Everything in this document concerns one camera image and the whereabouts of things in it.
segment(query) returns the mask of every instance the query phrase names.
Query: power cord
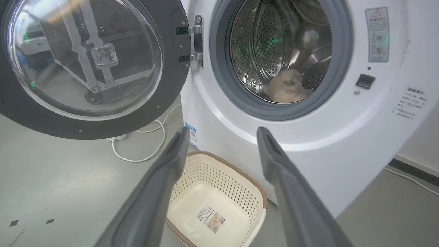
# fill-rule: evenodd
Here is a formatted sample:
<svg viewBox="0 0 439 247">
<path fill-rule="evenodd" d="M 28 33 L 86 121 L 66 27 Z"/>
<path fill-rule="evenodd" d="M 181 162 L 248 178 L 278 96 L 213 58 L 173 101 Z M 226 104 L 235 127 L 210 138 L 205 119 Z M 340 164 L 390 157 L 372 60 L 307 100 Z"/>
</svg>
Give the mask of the power cord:
<svg viewBox="0 0 439 247">
<path fill-rule="evenodd" d="M 160 124 L 159 127 L 155 128 L 155 129 L 153 129 L 153 130 L 150 130 L 150 131 L 140 131 L 140 130 L 137 130 L 138 133 L 145 134 L 145 133 L 151 133 L 151 132 L 154 132 L 154 131 L 158 130 L 159 128 L 162 128 L 162 130 L 163 130 L 163 139 L 162 139 L 162 141 L 160 142 L 160 144 L 158 145 L 157 149 L 156 149 L 156 150 L 155 150 L 150 156 L 148 156 L 148 157 L 146 157 L 146 158 L 144 158 L 144 159 L 141 159 L 141 160 L 129 160 L 129 159 L 127 159 L 127 158 L 124 158 L 124 157 L 120 156 L 120 155 L 117 153 L 117 151 L 116 151 L 116 147 L 115 147 L 116 140 L 115 140 L 115 139 L 112 139 L 112 140 L 111 140 L 111 145 L 112 145 L 112 147 L 113 147 L 113 152 L 114 152 L 114 154 L 115 154 L 118 158 L 120 158 L 121 160 L 128 161 L 128 162 L 132 162 L 132 163 L 144 162 L 144 161 L 147 161 L 147 160 L 151 159 L 152 157 L 154 157 L 154 156 L 157 154 L 157 152 L 159 151 L 159 149 L 162 147 L 163 143 L 165 142 L 166 132 L 165 132 L 165 127 L 164 127 L 163 125 L 165 124 L 165 122 L 166 122 L 166 120 L 168 119 L 168 117 L 169 117 L 169 115 L 171 114 L 171 112 L 174 111 L 175 108 L 177 108 L 179 105 L 181 105 L 181 104 L 178 104 L 178 105 L 174 106 L 174 108 L 173 108 L 173 109 L 172 109 L 172 110 L 166 115 L 165 120 L 163 121 L 163 123 L 161 123 L 161 122 L 160 122 L 159 120 L 157 120 L 157 119 L 154 120 L 154 121 L 156 121 L 156 122 L 158 122 L 158 123 Z"/>
<path fill-rule="evenodd" d="M 396 171 L 392 171 L 392 170 L 390 170 L 390 169 L 388 169 L 388 168 L 384 168 L 384 170 L 386 170 L 386 171 L 388 171 L 388 172 L 391 172 L 391 173 L 393 173 L 393 174 L 395 174 L 395 175 L 398 175 L 398 176 L 400 176 L 400 177 L 403 177 L 403 178 L 405 178 L 405 179 L 408 179 L 408 180 L 412 181 L 413 183 L 415 183 L 415 184 L 421 186 L 422 188 L 428 190 L 429 192 L 431 192 L 431 193 L 433 193 L 433 194 L 439 196 L 439 193 L 434 192 L 433 190 L 431 190 L 431 189 L 428 188 L 427 186 L 421 184 L 420 182 L 414 180 L 413 178 L 410 178 L 410 177 L 408 177 L 408 176 L 406 176 L 406 175 L 404 175 L 404 174 L 398 173 L 398 172 L 396 172 Z"/>
</svg>

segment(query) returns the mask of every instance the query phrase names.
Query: wall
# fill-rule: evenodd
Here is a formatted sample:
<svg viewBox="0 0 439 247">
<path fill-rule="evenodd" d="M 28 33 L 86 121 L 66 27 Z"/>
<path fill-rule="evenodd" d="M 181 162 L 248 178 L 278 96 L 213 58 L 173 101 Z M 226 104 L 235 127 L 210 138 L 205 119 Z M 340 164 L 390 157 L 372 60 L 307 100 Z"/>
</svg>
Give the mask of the wall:
<svg viewBox="0 0 439 247">
<path fill-rule="evenodd" d="M 413 134 L 396 159 L 439 177 L 439 106 Z"/>
</svg>

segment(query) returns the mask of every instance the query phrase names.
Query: floor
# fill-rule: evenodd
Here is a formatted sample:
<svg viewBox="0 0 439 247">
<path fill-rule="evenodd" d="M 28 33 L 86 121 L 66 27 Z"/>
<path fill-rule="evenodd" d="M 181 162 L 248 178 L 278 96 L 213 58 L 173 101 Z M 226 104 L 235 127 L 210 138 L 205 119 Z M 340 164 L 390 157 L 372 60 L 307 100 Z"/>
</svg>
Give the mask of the floor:
<svg viewBox="0 0 439 247">
<path fill-rule="evenodd" d="M 170 118 L 166 142 L 183 124 L 181 110 Z M 153 162 L 128 163 L 116 158 L 105 140 L 54 138 L 3 116 L 0 126 L 0 246 L 92 246 Z M 161 139 L 161 131 L 133 133 L 116 148 L 140 159 Z M 338 222 L 356 247 L 437 246 L 438 209 L 438 196 L 383 171 Z M 164 227 L 161 246 L 184 245 Z M 282 246 L 281 216 L 270 204 L 251 247 Z"/>
</svg>

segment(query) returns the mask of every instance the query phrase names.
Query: basket bottom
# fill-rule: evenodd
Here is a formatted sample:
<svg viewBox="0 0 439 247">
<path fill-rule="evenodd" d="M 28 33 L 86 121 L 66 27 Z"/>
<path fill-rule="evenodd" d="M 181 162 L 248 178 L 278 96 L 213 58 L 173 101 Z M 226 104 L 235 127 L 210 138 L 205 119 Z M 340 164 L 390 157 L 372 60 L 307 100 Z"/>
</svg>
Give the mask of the basket bottom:
<svg viewBox="0 0 439 247">
<path fill-rule="evenodd" d="M 205 224 L 215 213 L 224 222 L 216 233 Z M 168 219 L 198 247 L 239 247 L 250 228 L 246 213 L 229 197 L 205 182 L 192 184 L 168 208 Z"/>
</svg>

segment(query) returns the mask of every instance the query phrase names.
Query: white washing machine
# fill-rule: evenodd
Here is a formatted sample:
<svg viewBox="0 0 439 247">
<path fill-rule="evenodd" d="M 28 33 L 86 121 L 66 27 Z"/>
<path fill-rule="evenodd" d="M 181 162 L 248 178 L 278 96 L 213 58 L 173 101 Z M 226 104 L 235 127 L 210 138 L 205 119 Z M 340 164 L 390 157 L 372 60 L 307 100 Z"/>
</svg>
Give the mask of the white washing machine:
<svg viewBox="0 0 439 247">
<path fill-rule="evenodd" d="M 244 170 L 276 202 L 256 144 L 265 126 L 337 216 L 439 99 L 438 8 L 0 0 L 0 113 L 46 134 L 100 139 L 152 122 L 181 92 L 193 145 Z"/>
</svg>

